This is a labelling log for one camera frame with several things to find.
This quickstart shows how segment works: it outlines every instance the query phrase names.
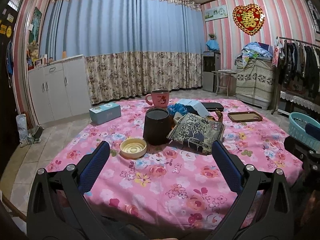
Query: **chinese character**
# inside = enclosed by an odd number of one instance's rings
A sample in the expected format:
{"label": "chinese character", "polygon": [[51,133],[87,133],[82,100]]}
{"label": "chinese character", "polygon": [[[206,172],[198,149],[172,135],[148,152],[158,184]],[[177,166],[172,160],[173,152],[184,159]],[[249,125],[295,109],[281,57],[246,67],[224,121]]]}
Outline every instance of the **chinese character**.
{"label": "chinese character", "polygon": [[258,18],[254,18],[253,12],[248,11],[248,12],[243,12],[241,14],[242,16],[242,21],[241,23],[244,25],[244,27],[255,27],[257,23],[255,21],[258,21]]}

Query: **tissue box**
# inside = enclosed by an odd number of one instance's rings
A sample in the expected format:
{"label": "tissue box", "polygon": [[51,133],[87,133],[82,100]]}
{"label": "tissue box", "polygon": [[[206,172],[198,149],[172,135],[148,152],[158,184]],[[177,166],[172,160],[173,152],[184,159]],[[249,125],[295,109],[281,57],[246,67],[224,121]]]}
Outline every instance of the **tissue box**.
{"label": "tissue box", "polygon": [[180,99],[177,104],[184,105],[188,109],[189,113],[198,114],[201,117],[211,116],[209,111],[205,109],[204,105],[198,100],[183,98]]}
{"label": "tissue box", "polygon": [[89,110],[91,120],[97,125],[108,122],[121,116],[121,108],[118,104],[108,103],[91,108]]}

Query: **drawer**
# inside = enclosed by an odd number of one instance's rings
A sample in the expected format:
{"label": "drawer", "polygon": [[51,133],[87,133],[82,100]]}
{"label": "drawer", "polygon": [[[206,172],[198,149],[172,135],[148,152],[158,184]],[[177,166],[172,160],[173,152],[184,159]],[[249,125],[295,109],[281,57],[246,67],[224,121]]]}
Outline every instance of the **drawer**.
{"label": "drawer", "polygon": [[49,65],[49,66],[44,68],[44,74],[47,75],[47,74],[50,74],[50,73],[54,73],[54,72],[60,71],[62,69],[63,69],[62,63]]}

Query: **pink mug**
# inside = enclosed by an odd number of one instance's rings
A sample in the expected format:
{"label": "pink mug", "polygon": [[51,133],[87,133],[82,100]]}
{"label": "pink mug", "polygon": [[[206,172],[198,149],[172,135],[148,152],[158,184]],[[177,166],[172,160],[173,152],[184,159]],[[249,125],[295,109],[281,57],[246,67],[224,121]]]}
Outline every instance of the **pink mug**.
{"label": "pink mug", "polygon": [[155,90],[151,94],[147,94],[145,97],[146,102],[149,105],[154,105],[155,107],[166,108],[169,103],[169,91],[168,90]]}

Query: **small table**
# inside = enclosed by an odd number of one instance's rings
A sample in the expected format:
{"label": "small table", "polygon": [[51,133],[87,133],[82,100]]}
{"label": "small table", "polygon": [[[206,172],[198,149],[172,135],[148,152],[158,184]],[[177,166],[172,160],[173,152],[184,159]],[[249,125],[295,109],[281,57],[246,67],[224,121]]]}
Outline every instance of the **small table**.
{"label": "small table", "polygon": [[[213,71],[213,73],[217,76],[217,90],[216,90],[216,96],[218,95],[218,91],[220,88],[225,88],[227,89],[227,98],[229,98],[229,85],[230,85],[230,77],[231,75],[235,75],[237,74],[237,71],[236,70],[218,70],[218,71]],[[219,75],[220,74],[220,77],[221,77],[221,74],[223,75],[226,75],[227,76],[227,85],[226,86],[220,86],[220,80],[219,80]]]}

